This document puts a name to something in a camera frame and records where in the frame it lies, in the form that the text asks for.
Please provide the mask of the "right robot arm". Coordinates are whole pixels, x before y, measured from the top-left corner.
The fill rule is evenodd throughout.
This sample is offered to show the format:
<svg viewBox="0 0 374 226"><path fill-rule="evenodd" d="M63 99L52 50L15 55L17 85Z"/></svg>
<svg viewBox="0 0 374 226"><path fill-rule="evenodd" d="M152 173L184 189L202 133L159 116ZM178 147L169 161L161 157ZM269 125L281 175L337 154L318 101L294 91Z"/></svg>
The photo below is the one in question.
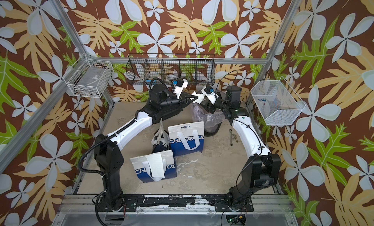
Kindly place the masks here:
<svg viewBox="0 0 374 226"><path fill-rule="evenodd" d="M281 159L272 154L256 132L250 114L241 106L241 88L229 86L222 97L211 86L201 92L205 99L201 105L209 113L221 111L237 132L248 157L239 172L234 187L231 187L224 200L217 202L217 211L253 210L251 197L256 192L273 187L278 182Z"/></svg>

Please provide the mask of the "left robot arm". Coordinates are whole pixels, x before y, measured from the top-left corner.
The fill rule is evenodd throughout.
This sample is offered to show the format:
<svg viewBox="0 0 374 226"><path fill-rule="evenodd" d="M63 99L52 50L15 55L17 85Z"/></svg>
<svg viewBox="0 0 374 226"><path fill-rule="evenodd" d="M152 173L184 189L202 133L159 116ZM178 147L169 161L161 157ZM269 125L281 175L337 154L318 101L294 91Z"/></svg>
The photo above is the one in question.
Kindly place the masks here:
<svg viewBox="0 0 374 226"><path fill-rule="evenodd" d="M134 118L107 135L100 134L98 141L82 155L78 169L84 173L99 174L103 181L103 192L96 204L103 203L110 210L123 208L123 191L120 186L120 168L124 163L122 149L144 129L162 120L178 115L198 97L184 92L186 79L177 78L172 90L160 78L153 78L149 86L149 99L136 111Z"/></svg>

